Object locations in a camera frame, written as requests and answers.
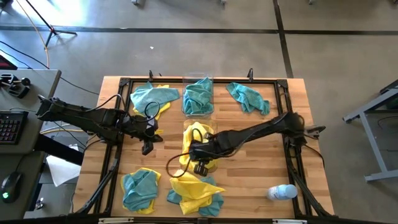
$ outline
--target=clear plastic container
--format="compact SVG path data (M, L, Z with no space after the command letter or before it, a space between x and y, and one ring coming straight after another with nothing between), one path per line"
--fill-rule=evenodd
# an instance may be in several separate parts
M184 132L184 137L183 137L183 153L184 152L188 152L189 151L189 144L190 144L190 140L192 138L192 132L189 133L185 133L185 131L187 131L188 128L192 129L193 126L196 126L199 123L207 133L210 134L216 134L217 133L217 124L210 119L189 119L184 121L183 124L183 132ZM184 169L188 163L189 160L189 155L185 155L185 156L181 156L180 157L180 164L181 164L181 168ZM195 168L195 165L198 164L198 162L193 162L191 161L189 164L189 168L188 170L193 173L193 169ZM206 166L205 166L208 170L208 172L214 172L215 170L217 170L217 160L214 159L212 161L210 161Z
M213 76L190 72L182 77L182 112L188 118L202 119L214 112Z

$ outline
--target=yellow towel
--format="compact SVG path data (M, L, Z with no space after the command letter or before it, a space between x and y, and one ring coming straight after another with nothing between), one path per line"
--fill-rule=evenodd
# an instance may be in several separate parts
M170 178L170 183L175 193L182 198L180 207L184 215L197 212L199 208L211 205L211 196L225 191L221 187L204 183L194 175L186 172L182 177Z
M170 85L158 85L157 87L158 87L158 88L169 88ZM171 104L170 102L167 102L167 103L160 109L160 111L159 111L159 113L157 114L157 116L155 117L155 119L158 120L158 119L160 118L160 114L161 114L163 111L169 109L169 108L171 107L171 105L172 105L172 104ZM133 110L134 110L135 114L144 116L143 114L140 114L140 112L138 112L138 110L136 110L136 107L134 107Z
M156 171L154 171L154 170L152 170L152 169L145 168L145 167L142 167L142 168L140 168L140 169L153 171L153 172L156 174L156 185L159 184L159 179L160 179L160 176L161 176L160 173L158 173L158 172L156 172ZM124 194L125 194L125 190L124 190L124 186L123 186L123 178L120 179L120 185L122 186L123 195L124 195ZM140 210L137 210L137 211L135 211L135 212L137 212L138 214L150 214L150 213L152 213L152 212L155 211L155 210L154 210L154 204L155 204L155 199L153 199L153 200L150 201L150 204L149 204L149 207L148 207L148 208L140 209Z
M208 125L205 125L205 124L200 124L199 122L195 122L193 125L188 126L188 128L184 131L184 134L183 134L182 153L186 153L189 151L189 145L191 145L191 140L192 140L192 130L195 128L200 131L200 134L203 137L205 136L205 134L207 132L209 132L210 134L214 134L214 131L211 127L209 127ZM198 131L193 132L193 138L198 141L201 140ZM189 155L180 156L180 163L181 163L182 167L185 168L185 166L188 163L188 160L189 160ZM189 163L188 170L190 172L193 172L193 168L195 167L196 164L198 164L198 162L191 161ZM210 161L208 164L205 165L205 167L207 169L211 169L214 166L217 166L216 159L213 159L212 161Z

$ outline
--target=teal towel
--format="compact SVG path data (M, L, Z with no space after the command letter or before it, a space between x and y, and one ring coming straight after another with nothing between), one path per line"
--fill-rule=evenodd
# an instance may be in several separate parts
M263 100L262 96L256 90L238 83L230 83L226 86L231 96L242 103L242 110L250 113L255 108L261 111L262 115L269 114L269 102Z
M216 186L216 182L212 177L204 177L200 180L202 182ZM169 191L169 194L167 195L168 202L179 204L181 200L182 200L181 196L175 193L173 189ZM221 206L223 206L223 204L224 204L223 196L221 196L220 193L214 194L211 198L211 204L209 206L199 208L198 213L202 216L212 215L214 217L217 217L218 214L220 213L220 209Z
M123 176L123 205L130 211L148 208L157 196L156 173L139 170L134 175Z
M185 114L210 114L214 107L213 82L209 78L199 80L195 84L187 85L183 96L183 112Z
M136 88L133 94L131 94L130 99L136 110L141 114L145 114L145 107L148 103L156 101L160 104L162 108L166 103L177 100L180 98L178 90L175 88L153 88L150 82L145 83L145 85ZM147 114L149 116L154 116L158 110L156 103L151 103L147 108Z

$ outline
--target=wooden tabletop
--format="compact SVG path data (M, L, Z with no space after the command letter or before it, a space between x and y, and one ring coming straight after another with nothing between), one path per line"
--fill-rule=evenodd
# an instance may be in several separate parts
M104 77L98 105L118 92L120 78ZM304 117L306 125L312 125L313 120L304 80L299 78L287 80L293 110ZM134 88L142 84L135 83ZM180 94L182 94L181 83L169 83L169 85L170 88L177 88ZM226 84L214 84L215 111L211 115L211 119L216 122L218 131L244 129L270 120L278 115L275 92L272 85L246 85L258 91L265 100L269 100L271 110L266 116L262 116L258 111L250 114L243 113L241 104L231 97L225 86ZM113 108L114 104L115 101L112 100L105 107ZM171 104L170 109L163 112L159 119L159 129L164 130L164 133L161 134L164 141L155 143L154 150L150 154L147 156L141 154L142 142L139 142L137 139L124 138L118 181L111 212L112 216L200 217L197 213L184 216L179 205L174 205L166 201L166 196L171 189L171 185L170 177L165 171L165 165L169 158L180 154L182 151L183 122L186 120L186 117L181 112L182 99L173 101ZM133 114L132 108L133 105L129 109L130 114ZM316 140L308 139L308 145L319 151ZM95 188L97 188L105 148L105 144L96 143L85 152L85 158L81 166L80 177L73 199L75 210L83 206ZM302 160L308 188L324 209L333 213L328 183L321 158L315 152L303 147ZM155 212L150 215L141 215L122 208L123 192L120 187L120 179L123 175L135 172L141 167L154 169L162 174L159 182L159 194L154 205ZM174 163L171 163L170 170L173 173L179 167L178 160L176 160ZM224 205L220 211L220 218L294 217L291 200L273 202L265 197L269 187L289 183L280 134L272 134L244 144L234 157L220 159L217 170L210 175L214 177L219 187L226 190L222 193ZM104 191L101 210L106 204L107 197L108 188ZM300 208L304 212L302 194L300 192L298 197Z

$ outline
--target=water bottle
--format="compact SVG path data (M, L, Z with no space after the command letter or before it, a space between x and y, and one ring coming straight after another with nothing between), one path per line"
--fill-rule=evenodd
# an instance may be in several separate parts
M267 198L270 200L288 200L297 196L296 186L282 184L268 189Z

